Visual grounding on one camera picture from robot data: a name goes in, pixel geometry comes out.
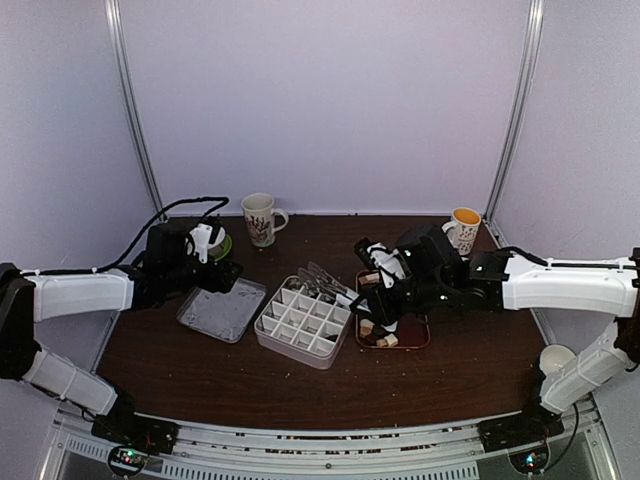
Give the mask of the lilac bunny tin lid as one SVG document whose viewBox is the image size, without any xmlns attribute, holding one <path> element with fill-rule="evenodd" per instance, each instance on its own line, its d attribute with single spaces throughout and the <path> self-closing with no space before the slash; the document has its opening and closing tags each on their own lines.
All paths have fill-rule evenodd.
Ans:
<svg viewBox="0 0 640 480">
<path fill-rule="evenodd" d="M 234 344 L 264 306 L 267 288 L 238 279 L 228 293 L 194 289 L 176 315 L 180 325 L 211 338 Z"/>
</svg>

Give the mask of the red chocolate tray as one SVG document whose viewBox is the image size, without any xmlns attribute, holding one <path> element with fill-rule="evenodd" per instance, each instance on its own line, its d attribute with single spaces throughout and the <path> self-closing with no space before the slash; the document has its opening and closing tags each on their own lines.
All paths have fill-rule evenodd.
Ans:
<svg viewBox="0 0 640 480">
<path fill-rule="evenodd" d="M 363 270 L 356 274 L 355 291 L 362 293 L 367 289 L 380 293 L 381 299 L 377 300 L 377 304 L 383 308 L 389 319 L 396 320 L 396 328 L 393 332 L 387 331 L 382 325 L 375 324 L 368 314 L 356 315 L 355 338 L 361 348 L 411 351 L 429 344 L 430 328 L 427 317 L 420 317 L 402 307 L 400 300 L 387 291 L 377 271 Z"/>
</svg>

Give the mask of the white metal tongs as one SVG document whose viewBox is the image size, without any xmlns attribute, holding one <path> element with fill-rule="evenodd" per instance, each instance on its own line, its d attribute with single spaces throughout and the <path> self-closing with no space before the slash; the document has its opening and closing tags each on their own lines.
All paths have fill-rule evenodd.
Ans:
<svg viewBox="0 0 640 480">
<path fill-rule="evenodd" d="M 389 319 L 383 312 L 383 308 L 377 304 L 377 300 L 381 299 L 380 293 L 375 293 L 373 289 L 356 293 L 314 262 L 309 262 L 307 268 L 300 268 L 298 276 L 302 282 L 320 293 L 331 296 L 341 306 L 348 307 L 360 315 L 368 314 L 375 324 L 382 325 L 387 331 L 395 330 L 396 320 Z M 385 287 L 389 293 L 393 293 L 400 300 L 400 304 L 406 296 L 402 287 L 402 280 L 390 289 Z"/>
</svg>

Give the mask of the lilac tin box with dividers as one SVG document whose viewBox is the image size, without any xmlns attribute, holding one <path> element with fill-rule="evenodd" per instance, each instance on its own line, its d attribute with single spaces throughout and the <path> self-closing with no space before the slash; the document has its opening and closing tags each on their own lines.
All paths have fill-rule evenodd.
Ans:
<svg viewBox="0 0 640 480">
<path fill-rule="evenodd" d="M 330 296 L 287 277 L 254 321 L 258 343 L 318 370 L 329 369 L 344 343 L 353 314 Z"/>
</svg>

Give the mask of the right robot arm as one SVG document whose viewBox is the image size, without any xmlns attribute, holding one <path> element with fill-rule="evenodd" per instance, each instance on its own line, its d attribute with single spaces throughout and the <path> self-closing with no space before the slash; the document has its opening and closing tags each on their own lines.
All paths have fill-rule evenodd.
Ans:
<svg viewBox="0 0 640 480">
<path fill-rule="evenodd" d="M 380 280 L 361 288 L 350 308 L 386 329 L 407 314 L 423 317 L 439 307 L 533 310 L 608 321 L 579 352 L 562 344 L 542 350 L 531 404 L 513 419 L 519 440 L 535 440 L 551 418 L 639 363 L 637 251 L 609 260 L 556 260 L 506 246 L 463 256 L 433 224 L 405 232 L 394 247 L 363 238 L 354 251 Z"/>
</svg>

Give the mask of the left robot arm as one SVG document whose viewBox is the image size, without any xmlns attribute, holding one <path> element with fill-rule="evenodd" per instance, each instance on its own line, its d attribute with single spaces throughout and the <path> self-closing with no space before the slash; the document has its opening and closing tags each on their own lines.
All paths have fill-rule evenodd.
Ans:
<svg viewBox="0 0 640 480">
<path fill-rule="evenodd" d="M 1 266 L 1 377 L 25 382 L 72 403 L 96 419 L 123 444 L 137 442 L 144 424 L 117 386 L 54 353 L 36 338 L 43 322 L 126 311 L 150 310 L 176 296 L 202 289 L 226 294 L 242 268 L 210 252 L 222 246 L 227 232 L 215 213 L 229 202 L 224 196 L 194 198 L 210 207 L 190 222 L 156 213 L 139 230 L 133 245 L 146 243 L 137 256 L 127 248 L 98 267 L 25 270 Z"/>
</svg>

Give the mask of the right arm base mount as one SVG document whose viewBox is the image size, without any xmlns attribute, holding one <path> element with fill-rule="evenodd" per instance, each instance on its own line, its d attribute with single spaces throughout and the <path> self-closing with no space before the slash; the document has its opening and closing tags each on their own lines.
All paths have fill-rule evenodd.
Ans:
<svg viewBox="0 0 640 480">
<path fill-rule="evenodd" d="M 522 414 L 485 420 L 477 426 L 486 453 L 505 450 L 514 470 L 541 474 L 551 462 L 549 440 L 564 432 L 561 420 L 525 418 Z"/>
</svg>

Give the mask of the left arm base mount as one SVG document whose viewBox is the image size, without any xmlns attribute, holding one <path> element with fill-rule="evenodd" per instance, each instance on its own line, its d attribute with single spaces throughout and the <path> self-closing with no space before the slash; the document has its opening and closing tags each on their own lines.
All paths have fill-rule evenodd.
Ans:
<svg viewBox="0 0 640 480">
<path fill-rule="evenodd" d="M 152 457 L 173 452 L 179 426 L 170 421 L 134 415 L 129 423 L 117 423 L 106 416 L 92 422 L 94 437 L 114 443 L 107 454 L 113 474 L 130 478 L 140 474 Z"/>
</svg>

